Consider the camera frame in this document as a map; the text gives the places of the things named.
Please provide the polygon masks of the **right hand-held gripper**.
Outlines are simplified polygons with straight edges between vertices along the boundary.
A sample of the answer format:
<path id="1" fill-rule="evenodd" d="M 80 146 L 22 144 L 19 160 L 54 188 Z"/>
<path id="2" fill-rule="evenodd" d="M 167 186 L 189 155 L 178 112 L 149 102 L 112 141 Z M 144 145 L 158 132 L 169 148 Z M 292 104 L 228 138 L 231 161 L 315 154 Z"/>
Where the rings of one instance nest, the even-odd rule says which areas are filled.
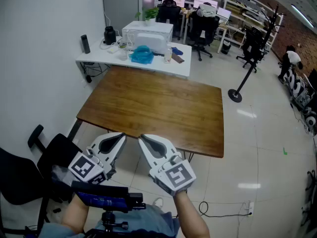
<path id="1" fill-rule="evenodd" d="M 176 148 L 168 139 L 154 134 L 141 134 L 138 143 L 151 167 L 150 177 L 170 196 L 187 190 L 194 183 L 197 177 L 190 163 L 182 159 L 180 153 L 176 153 Z M 163 160 L 169 153 L 176 154 Z"/>

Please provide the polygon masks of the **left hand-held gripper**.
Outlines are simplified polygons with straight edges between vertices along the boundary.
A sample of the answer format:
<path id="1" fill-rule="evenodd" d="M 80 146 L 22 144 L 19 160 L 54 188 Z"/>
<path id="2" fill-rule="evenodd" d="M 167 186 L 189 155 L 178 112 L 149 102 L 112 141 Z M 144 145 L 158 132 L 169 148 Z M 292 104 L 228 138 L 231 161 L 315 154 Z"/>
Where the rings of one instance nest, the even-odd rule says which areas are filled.
<path id="1" fill-rule="evenodd" d="M 126 143 L 126 134 L 112 132 L 98 136 L 85 153 L 78 153 L 68 169 L 82 182 L 100 184 L 109 180 L 115 173 L 114 163 Z M 104 152 L 106 159 L 95 152 Z"/>

